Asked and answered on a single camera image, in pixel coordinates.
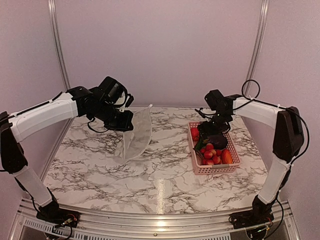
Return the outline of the pink plastic basket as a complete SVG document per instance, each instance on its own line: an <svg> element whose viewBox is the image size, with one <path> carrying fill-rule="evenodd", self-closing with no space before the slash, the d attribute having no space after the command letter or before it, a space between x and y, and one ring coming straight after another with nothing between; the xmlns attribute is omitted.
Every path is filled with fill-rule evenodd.
<svg viewBox="0 0 320 240"><path fill-rule="evenodd" d="M191 154L191 162L192 162L194 174L195 175L226 174L226 173L232 173L237 168L239 168L242 163L242 160L238 155L238 152L235 148L234 141L232 140L229 133L224 134L224 136L227 138L227 141L228 141L226 149L230 151L230 154L232 157L232 163L218 164L218 165L201 165L202 157L199 156L197 152L194 150L194 147L198 142L193 141L192 133L191 133L191 128L196 128L199 124L200 122L196 122L196 121L190 121L187 124L188 146Z"/></svg>

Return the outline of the clear zip top bag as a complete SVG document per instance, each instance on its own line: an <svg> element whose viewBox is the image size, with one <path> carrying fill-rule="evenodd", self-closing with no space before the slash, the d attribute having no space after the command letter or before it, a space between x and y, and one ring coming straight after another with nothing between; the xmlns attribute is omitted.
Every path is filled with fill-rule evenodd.
<svg viewBox="0 0 320 240"><path fill-rule="evenodd" d="M122 140L117 144L114 156L129 161L138 158L147 149L152 138L152 119L150 104L133 112L133 130L122 134Z"/></svg>

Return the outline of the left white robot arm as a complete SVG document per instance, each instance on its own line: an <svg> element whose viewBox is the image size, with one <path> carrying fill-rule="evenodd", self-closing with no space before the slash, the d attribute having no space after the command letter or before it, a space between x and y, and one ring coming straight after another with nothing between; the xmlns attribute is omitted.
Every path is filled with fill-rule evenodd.
<svg viewBox="0 0 320 240"><path fill-rule="evenodd" d="M39 205L39 212L53 223L63 219L63 211L50 190L29 167L21 142L29 136L64 120L86 116L98 119L106 130L133 130L133 113L128 107L134 97L119 83L111 87L86 89L78 86L53 99L20 112L0 115L0 159L2 171L14 176Z"/></svg>

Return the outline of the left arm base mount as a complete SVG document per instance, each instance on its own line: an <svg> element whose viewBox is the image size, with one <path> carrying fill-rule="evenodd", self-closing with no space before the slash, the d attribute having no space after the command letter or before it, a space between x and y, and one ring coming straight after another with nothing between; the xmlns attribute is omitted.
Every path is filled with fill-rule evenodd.
<svg viewBox="0 0 320 240"><path fill-rule="evenodd" d="M53 223L59 227L62 227L64 222L71 219L72 221L69 223L69 225L72 228L76 228L80 219L80 215L81 214L78 211L59 208L58 211L51 211L49 213L41 211L40 213L36 214L36 218Z"/></svg>

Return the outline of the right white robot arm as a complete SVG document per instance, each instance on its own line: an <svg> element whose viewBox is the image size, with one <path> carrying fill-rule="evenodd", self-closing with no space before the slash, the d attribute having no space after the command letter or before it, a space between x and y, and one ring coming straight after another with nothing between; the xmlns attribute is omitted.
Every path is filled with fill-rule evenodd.
<svg viewBox="0 0 320 240"><path fill-rule="evenodd" d="M294 106L283 107L239 94L223 96L217 89L211 90L204 99L213 111L205 124L218 133L226 130L228 123L233 120L232 116L245 117L274 130L272 164L247 214L252 224L258 224L267 216L267 210L287 183L294 161L302 155L301 147L309 142L305 137L310 135L304 134L307 125Z"/></svg>

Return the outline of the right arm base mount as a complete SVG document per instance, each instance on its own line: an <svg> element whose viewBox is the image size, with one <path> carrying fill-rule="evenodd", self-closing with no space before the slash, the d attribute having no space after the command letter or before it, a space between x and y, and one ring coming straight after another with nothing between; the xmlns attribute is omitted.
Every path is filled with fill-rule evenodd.
<svg viewBox="0 0 320 240"><path fill-rule="evenodd" d="M230 214L228 220L234 229L241 229L272 222L274 215L272 211L268 211L262 215L254 216L253 210L245 210Z"/></svg>

